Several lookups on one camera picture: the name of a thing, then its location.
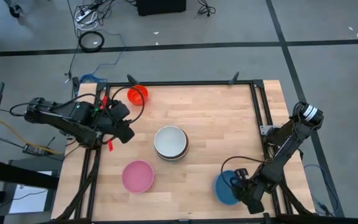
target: black metal frame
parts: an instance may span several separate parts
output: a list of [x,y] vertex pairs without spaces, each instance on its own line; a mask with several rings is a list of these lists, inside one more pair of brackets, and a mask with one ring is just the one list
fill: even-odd
[[[142,85],[144,85],[144,86],[187,86],[187,85],[228,85],[228,84],[229,84],[228,81],[142,82]],[[96,88],[97,90],[100,89],[99,85],[104,86],[104,88],[106,90],[105,95],[109,96],[110,88],[121,87],[121,86],[132,86],[133,84],[131,84],[131,83],[99,83],[98,87]],[[250,86],[252,102],[254,104],[255,115],[256,115],[258,127],[261,125],[264,125],[262,115],[260,113],[259,101],[258,101],[258,96],[257,96],[257,89],[259,89],[260,95],[262,97],[262,104],[264,107],[266,120],[267,120],[266,125],[273,125],[272,116],[270,114],[269,103],[267,100],[263,80],[238,80],[234,83],[234,85],[249,85]],[[100,91],[97,91],[96,95],[100,97]],[[265,157],[265,159],[268,159],[270,157],[269,149],[268,149],[268,146],[263,143],[261,134],[260,134],[260,140],[262,143],[262,150],[264,152],[264,157]],[[82,173],[81,173],[80,186],[83,184],[84,180],[86,179],[87,173],[88,173],[88,165],[89,165],[90,155],[91,155],[90,150],[87,150],[85,153],[85,157],[84,157],[84,164],[83,164]],[[94,162],[95,163],[97,162],[99,164],[100,157],[101,157],[101,150],[96,150]],[[90,190],[89,200],[88,200],[88,208],[87,208],[86,218],[90,218],[90,219],[91,219],[92,213],[93,213],[94,196],[96,193],[96,182],[97,182],[97,178],[95,178],[91,183],[91,190]],[[289,202],[287,196],[283,194],[283,198],[284,198],[286,213],[282,213],[282,210],[280,208],[280,204],[278,201],[277,191],[276,190],[273,191],[272,201],[273,201],[273,208],[274,208],[276,217],[279,214],[290,214],[290,215],[293,214],[291,203]],[[77,208],[75,210],[75,218],[81,217],[81,209],[82,209],[82,201],[77,206]],[[244,223],[244,222],[267,223],[268,222],[267,219],[270,219],[268,213],[264,214],[264,218],[208,219],[208,220],[191,220],[191,222],[192,223],[222,223],[222,222],[223,223]],[[111,221],[111,222],[107,221],[107,222],[93,222],[93,223],[107,224],[107,223],[172,223],[172,222],[188,223],[189,220]]]

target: blue bowl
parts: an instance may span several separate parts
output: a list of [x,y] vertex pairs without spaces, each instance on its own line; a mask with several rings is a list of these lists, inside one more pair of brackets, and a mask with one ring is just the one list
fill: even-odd
[[[223,172],[224,179],[230,184],[230,178],[235,177],[233,170],[225,170]],[[225,205],[235,205],[238,200],[233,196],[233,193],[229,186],[224,182],[222,175],[219,174],[214,181],[213,189],[215,195],[220,202]]]

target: power strip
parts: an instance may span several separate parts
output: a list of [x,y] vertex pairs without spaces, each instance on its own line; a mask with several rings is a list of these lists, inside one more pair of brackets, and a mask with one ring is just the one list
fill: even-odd
[[85,12],[84,12],[84,16],[79,16],[78,18],[75,19],[75,21],[77,22],[81,22],[83,19],[85,19],[85,17],[87,17],[89,14],[91,14],[94,10],[92,9],[87,9]]

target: wooden tabletop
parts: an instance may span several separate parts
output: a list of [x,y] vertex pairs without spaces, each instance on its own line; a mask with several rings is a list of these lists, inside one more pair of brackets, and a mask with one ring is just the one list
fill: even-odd
[[[288,110],[280,82],[264,81],[274,125],[288,121]],[[135,137],[127,144],[114,140],[114,150],[102,148],[98,183],[94,198],[92,221],[117,220],[178,220],[205,218],[257,218],[247,207],[218,202],[213,192],[213,181],[221,164],[231,156],[249,156],[263,160],[254,106],[249,85],[214,86],[148,86],[150,100],[142,117],[131,125]],[[111,95],[117,88],[110,90]],[[96,84],[82,84],[80,94],[94,93]],[[135,118],[140,106],[128,102],[126,90],[116,99],[125,103]],[[93,102],[92,96],[81,100]],[[174,125],[189,137],[190,149],[180,161],[167,162],[154,152],[154,136],[162,127]],[[75,148],[67,148],[66,153]],[[78,190],[85,150],[79,148],[64,161],[53,206],[52,218],[59,216]],[[91,155],[92,166],[94,154]],[[142,194],[129,193],[121,181],[121,173],[131,161],[149,162],[155,180]],[[225,169],[245,167],[253,174],[259,163],[243,159],[229,161]],[[287,184],[298,200],[314,210],[308,183],[299,153],[285,166]],[[282,195],[281,208],[285,211]],[[272,197],[264,194],[265,212],[274,217]],[[83,215],[86,213],[88,193],[84,196]]]

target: pink bowl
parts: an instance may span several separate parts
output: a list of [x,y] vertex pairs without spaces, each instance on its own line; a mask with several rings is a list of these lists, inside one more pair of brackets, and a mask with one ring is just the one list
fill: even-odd
[[131,193],[142,193],[149,189],[154,181],[152,166],[146,161],[134,161],[122,172],[122,184]]

